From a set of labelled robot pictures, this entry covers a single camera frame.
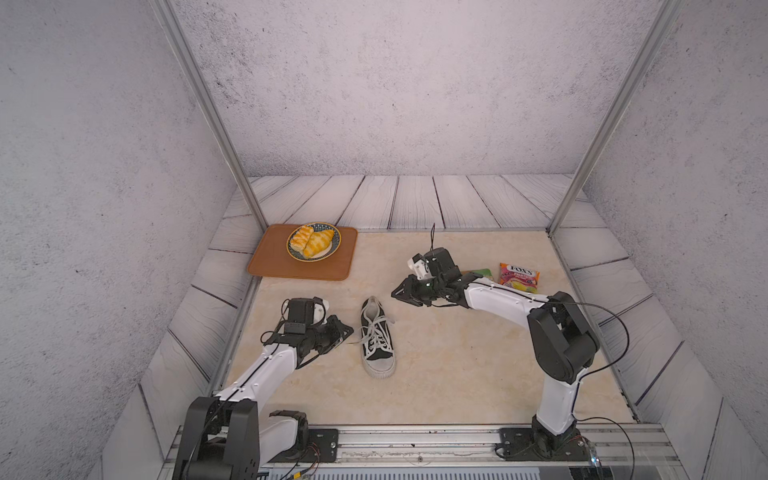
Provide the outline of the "aluminium corner post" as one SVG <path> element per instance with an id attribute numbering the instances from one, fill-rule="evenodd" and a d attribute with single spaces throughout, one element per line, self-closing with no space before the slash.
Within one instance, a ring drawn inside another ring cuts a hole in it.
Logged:
<path id="1" fill-rule="evenodd" d="M 681 0 L 665 0 L 661 2 L 660 9 L 645 39 L 631 62 L 615 97 L 580 161 L 563 200 L 560 202 L 546 228 L 550 239 L 553 239 L 557 231 L 564 226 L 566 217 L 570 213 L 579 192 L 594 171 L 603 151 L 609 144 L 611 136 L 629 107 L 634 93 L 673 27 L 682 4 Z"/>
<path id="2" fill-rule="evenodd" d="M 168 0 L 154 0 L 151 4 L 158 15 L 159 22 L 163 27 L 170 47 L 180 64 L 185 79 L 197 100 L 206 123 L 215 137 L 217 145 L 233 175 L 240 193 L 243 195 L 250 213 L 255 217 L 259 227 L 265 231 L 268 228 L 268 223 L 253 192 L 251 184 L 245 175 L 234 144 L 226 130 L 194 54 L 184 35 L 182 25 L 174 11 L 172 2 Z"/>

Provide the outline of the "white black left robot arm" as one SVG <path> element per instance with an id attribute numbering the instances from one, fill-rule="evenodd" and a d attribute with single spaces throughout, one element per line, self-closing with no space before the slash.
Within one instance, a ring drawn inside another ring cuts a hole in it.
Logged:
<path id="1" fill-rule="evenodd" d="M 229 387 L 195 399 L 187 410 L 174 479 L 258 479 L 274 459 L 295 463 L 297 479 L 316 467 L 322 451 L 311 441 L 306 414 L 277 410 L 260 424 L 263 408 L 295 371 L 331 352 L 354 333 L 318 297 L 292 298 L 280 307 L 276 327 L 257 360 Z M 298 465 L 307 462 L 303 470 Z"/>

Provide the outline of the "black white canvas sneaker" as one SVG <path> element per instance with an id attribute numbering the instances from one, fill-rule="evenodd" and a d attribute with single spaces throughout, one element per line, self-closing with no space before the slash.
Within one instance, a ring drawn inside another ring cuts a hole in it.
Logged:
<path id="1" fill-rule="evenodd" d="M 361 356 L 366 372 L 377 379 L 392 376 L 396 370 L 394 342 L 390 331 L 390 319 L 381 302 L 369 297 L 362 305 Z"/>

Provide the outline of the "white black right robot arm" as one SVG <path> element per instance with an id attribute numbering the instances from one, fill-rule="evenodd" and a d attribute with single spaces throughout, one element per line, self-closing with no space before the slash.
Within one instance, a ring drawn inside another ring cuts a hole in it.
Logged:
<path id="1" fill-rule="evenodd" d="M 576 425 L 573 410 L 580 381 L 600 349 L 578 303 L 565 292 L 524 293 L 474 272 L 463 273 L 442 247 L 415 255 L 408 267 L 411 273 L 392 291 L 394 299 L 417 307 L 444 300 L 448 306 L 491 313 L 527 329 L 545 374 L 532 428 L 548 439 L 570 433 Z"/>

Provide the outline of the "yellow rimmed plate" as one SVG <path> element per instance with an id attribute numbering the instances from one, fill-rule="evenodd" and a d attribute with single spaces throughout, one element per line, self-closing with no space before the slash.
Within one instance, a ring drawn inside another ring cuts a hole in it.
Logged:
<path id="1" fill-rule="evenodd" d="M 288 237 L 289 255 L 300 262 L 319 262 L 332 256 L 341 246 L 340 230 L 329 223 L 314 222 L 297 227 Z"/>

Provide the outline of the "green snack packet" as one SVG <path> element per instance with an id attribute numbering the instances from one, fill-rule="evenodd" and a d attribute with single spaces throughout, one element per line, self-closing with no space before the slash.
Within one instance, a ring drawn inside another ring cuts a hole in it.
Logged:
<path id="1" fill-rule="evenodd" d="M 476 275 L 479 275 L 479 276 L 481 276 L 483 278 L 487 278 L 487 279 L 489 279 L 491 281 L 494 280 L 493 274 L 492 274 L 491 270 L 488 269 L 488 268 L 472 270 L 472 273 L 474 273 Z"/>

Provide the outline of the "brown leather mat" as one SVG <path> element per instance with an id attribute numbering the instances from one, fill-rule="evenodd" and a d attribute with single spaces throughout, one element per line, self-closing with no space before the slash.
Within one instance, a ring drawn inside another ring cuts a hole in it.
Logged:
<path id="1" fill-rule="evenodd" d="M 289 248 L 289 238 L 300 225 L 275 224 L 261 238 L 247 267 L 255 277 L 341 281 L 350 273 L 358 231 L 350 227 L 327 227 L 337 230 L 327 256 L 318 259 L 297 259 Z"/>

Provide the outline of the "left bread pastry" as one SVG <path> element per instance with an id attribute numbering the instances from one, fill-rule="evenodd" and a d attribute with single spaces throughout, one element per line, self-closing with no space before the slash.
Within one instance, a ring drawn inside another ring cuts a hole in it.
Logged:
<path id="1" fill-rule="evenodd" d="M 312 225 L 300 226 L 290 237 L 288 241 L 289 247 L 293 251 L 303 252 L 313 233 L 314 227 Z"/>

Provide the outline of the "right aluminium corner post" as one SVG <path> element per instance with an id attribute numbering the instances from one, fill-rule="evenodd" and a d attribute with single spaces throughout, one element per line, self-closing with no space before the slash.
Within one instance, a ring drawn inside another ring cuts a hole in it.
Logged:
<path id="1" fill-rule="evenodd" d="M 661 2 L 660 9 L 645 39 L 631 62 L 615 97 L 580 161 L 563 200 L 560 202 L 546 228 L 550 239 L 553 239 L 557 231 L 564 226 L 566 217 L 570 213 L 579 192 L 594 171 L 603 151 L 609 144 L 611 136 L 629 107 L 634 93 L 673 27 L 682 4 L 681 0 L 665 0 Z"/>

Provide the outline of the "left aluminium corner post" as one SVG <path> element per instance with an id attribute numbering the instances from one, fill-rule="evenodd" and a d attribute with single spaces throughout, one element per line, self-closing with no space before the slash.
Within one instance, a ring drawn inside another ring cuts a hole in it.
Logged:
<path id="1" fill-rule="evenodd" d="M 182 25 L 174 11 L 172 2 L 168 0 L 154 0 L 151 4 L 158 15 L 159 22 L 163 27 L 170 47 L 180 64 L 185 79 L 197 100 L 206 123 L 215 137 L 217 145 L 233 175 L 240 193 L 243 195 L 250 213 L 255 217 L 259 227 L 265 231 L 268 228 L 268 223 L 253 192 L 251 184 L 245 175 L 234 144 L 226 130 L 194 54 L 184 35 Z"/>

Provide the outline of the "aluminium front rail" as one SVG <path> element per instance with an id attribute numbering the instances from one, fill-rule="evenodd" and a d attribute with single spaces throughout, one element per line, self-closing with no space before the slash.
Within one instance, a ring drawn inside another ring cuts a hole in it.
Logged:
<path id="1" fill-rule="evenodd" d="M 684 479 L 663 429 L 654 424 L 579 425 L 589 462 L 508 462 L 494 453 L 503 425 L 336 425 L 335 463 L 300 479 Z M 295 463 L 268 463 L 261 479 L 282 479 Z"/>

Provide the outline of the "right bread pastry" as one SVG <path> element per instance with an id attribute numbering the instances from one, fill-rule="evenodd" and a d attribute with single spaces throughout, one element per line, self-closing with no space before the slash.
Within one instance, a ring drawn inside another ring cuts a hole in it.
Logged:
<path id="1" fill-rule="evenodd" d="M 333 244 L 335 237 L 335 231 L 333 229 L 325 229 L 322 231 L 315 231 L 306 245 L 306 248 L 302 252 L 302 255 L 306 259 L 315 259 L 326 253 Z"/>

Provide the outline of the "bread pastry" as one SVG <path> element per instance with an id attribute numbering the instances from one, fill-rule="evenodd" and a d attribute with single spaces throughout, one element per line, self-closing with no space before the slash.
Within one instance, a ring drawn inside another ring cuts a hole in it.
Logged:
<path id="1" fill-rule="evenodd" d="M 314 227 L 312 225 L 300 226 L 290 237 L 288 241 L 289 247 L 293 251 L 303 252 L 313 233 Z"/>
<path id="2" fill-rule="evenodd" d="M 306 259 L 315 259 L 326 253 L 333 244 L 335 237 L 335 231 L 333 229 L 325 229 L 322 231 L 315 231 L 306 245 L 306 248 L 302 252 L 302 255 Z"/>

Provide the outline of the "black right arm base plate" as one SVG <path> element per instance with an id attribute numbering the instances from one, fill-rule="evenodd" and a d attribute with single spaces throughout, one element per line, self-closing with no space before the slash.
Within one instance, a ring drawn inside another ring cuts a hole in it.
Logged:
<path id="1" fill-rule="evenodd" d="M 502 428 L 494 453 L 508 462 L 589 462 L 592 457 L 578 429 L 552 436 L 546 429 Z"/>

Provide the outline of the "pink Fox's candy bag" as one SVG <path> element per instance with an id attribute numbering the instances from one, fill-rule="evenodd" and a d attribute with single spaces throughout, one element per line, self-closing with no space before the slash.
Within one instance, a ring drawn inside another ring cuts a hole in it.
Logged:
<path id="1" fill-rule="evenodd" d="M 499 283 L 515 290 L 536 294 L 540 273 L 512 264 L 500 264 Z"/>

